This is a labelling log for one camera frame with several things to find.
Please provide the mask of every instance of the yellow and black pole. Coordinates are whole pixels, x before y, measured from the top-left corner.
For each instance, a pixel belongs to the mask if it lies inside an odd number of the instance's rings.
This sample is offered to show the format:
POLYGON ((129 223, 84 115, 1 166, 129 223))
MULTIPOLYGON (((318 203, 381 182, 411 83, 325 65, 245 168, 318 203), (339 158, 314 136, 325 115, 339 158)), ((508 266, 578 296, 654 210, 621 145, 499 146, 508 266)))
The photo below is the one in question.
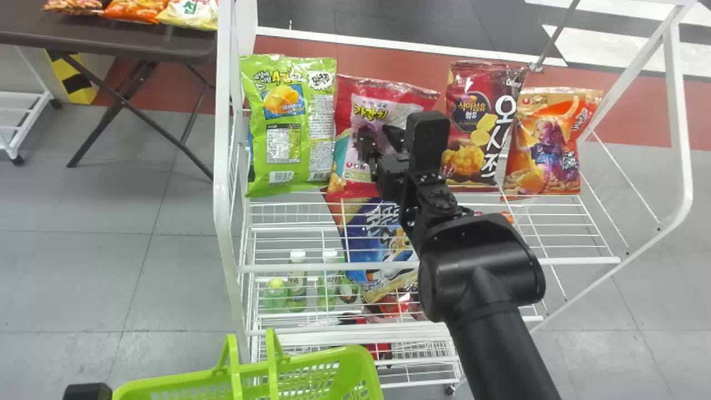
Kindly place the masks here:
MULTIPOLYGON (((62 59, 61 53, 50 50, 46 50, 45 53, 49 58, 54 74, 66 91, 69 101, 75 104, 91 104, 97 94, 91 81, 74 69, 74 67, 67 64, 67 62, 62 59)), ((78 53, 70 53, 69 56, 78 63, 82 63, 82 59, 78 53)))

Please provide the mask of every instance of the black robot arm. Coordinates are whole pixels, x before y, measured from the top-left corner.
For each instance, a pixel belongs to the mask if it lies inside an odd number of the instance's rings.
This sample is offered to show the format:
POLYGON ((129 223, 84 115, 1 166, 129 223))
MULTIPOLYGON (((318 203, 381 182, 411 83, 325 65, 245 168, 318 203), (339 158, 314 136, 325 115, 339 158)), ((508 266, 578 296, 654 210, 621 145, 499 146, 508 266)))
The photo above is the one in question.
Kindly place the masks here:
POLYGON ((559 400, 518 307, 538 302, 545 278, 537 258, 501 214, 457 204, 440 174, 449 120, 416 112, 407 129, 384 126, 395 152, 358 132, 358 153, 419 256, 425 315, 444 321, 477 400, 559 400))

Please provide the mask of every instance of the dark gray table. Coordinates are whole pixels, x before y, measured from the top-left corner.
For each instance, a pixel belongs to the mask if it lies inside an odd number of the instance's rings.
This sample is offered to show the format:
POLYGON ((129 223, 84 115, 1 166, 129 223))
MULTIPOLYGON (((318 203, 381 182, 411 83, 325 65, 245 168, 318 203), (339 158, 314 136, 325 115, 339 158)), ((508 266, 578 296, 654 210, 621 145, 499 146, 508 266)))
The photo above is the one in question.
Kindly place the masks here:
POLYGON ((215 54, 215 32, 113 21, 97 16, 65 16, 43 11, 44 3, 45 0, 3 1, 0 11, 0 43, 45 48, 51 58, 63 59, 88 80, 111 93, 116 100, 69 161, 67 167, 76 167, 86 151, 104 132, 106 126, 113 121, 121 109, 127 108, 176 145, 212 179, 212 172, 185 146, 185 143, 195 123, 205 91, 207 88, 215 88, 191 64, 204 63, 215 54), (72 53, 105 54, 136 58, 138 61, 131 74, 114 89, 71 58, 72 53), (202 93, 180 139, 130 103, 131 98, 161 62, 185 64, 203 82, 202 93))

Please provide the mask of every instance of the chip bag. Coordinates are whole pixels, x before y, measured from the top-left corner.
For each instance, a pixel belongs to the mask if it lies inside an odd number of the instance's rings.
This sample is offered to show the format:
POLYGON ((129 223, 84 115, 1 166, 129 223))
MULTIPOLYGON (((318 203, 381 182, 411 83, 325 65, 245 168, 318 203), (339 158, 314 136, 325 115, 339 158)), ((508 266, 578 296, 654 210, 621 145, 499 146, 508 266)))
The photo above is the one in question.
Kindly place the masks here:
POLYGON ((242 56, 240 67, 252 109, 247 196, 325 186, 333 163, 336 60, 254 54, 242 56))
POLYGON ((48 0, 45 11, 69 15, 102 15, 110 0, 48 0))
POLYGON ((407 83, 338 74, 336 77, 336 139, 334 167, 328 184, 328 201, 376 197, 370 167, 358 159, 355 143, 363 130, 375 132, 383 154, 395 150, 383 133, 383 125, 405 128, 407 116, 430 111, 439 97, 433 90, 407 83))
POLYGON ((168 25, 217 31, 218 0, 170 0, 156 19, 168 25))
POLYGON ((580 193, 576 140, 602 98, 601 90, 526 88, 506 160, 504 194, 580 193))
POLYGON ((158 13, 163 11, 168 0, 113 0, 104 10, 104 16, 145 23, 158 23, 158 13))
POLYGON ((446 108, 451 125, 442 174, 453 190, 498 190, 498 155, 525 76, 525 68, 505 64, 455 61, 449 66, 446 108))
MULTIPOLYGON (((397 204, 383 203, 375 197, 344 199, 330 203, 328 208, 341 235, 346 262, 417 260, 410 240, 397 222, 400 209, 397 204)), ((398 268, 397 263, 390 265, 391 268, 346 271, 346 277, 358 284, 366 302, 377 302, 417 280, 417 270, 398 268)))

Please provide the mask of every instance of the basket handle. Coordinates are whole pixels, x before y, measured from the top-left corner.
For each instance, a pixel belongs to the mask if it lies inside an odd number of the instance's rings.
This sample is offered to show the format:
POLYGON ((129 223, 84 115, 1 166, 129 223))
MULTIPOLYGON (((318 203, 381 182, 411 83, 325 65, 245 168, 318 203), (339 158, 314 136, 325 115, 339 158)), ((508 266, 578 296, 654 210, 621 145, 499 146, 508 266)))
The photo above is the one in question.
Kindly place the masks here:
POLYGON ((284 353, 282 344, 274 328, 269 328, 264 334, 267 340, 267 364, 269 366, 269 395, 272 400, 279 398, 279 370, 278 364, 289 362, 291 355, 284 353))
POLYGON ((232 393, 235 399, 242 398, 242 380, 240 378, 240 355, 237 350, 237 337, 234 334, 225 336, 225 344, 220 353, 218 363, 212 369, 213 375, 224 374, 229 372, 230 382, 232 383, 232 393), (229 371, 225 367, 228 357, 230 358, 229 371))

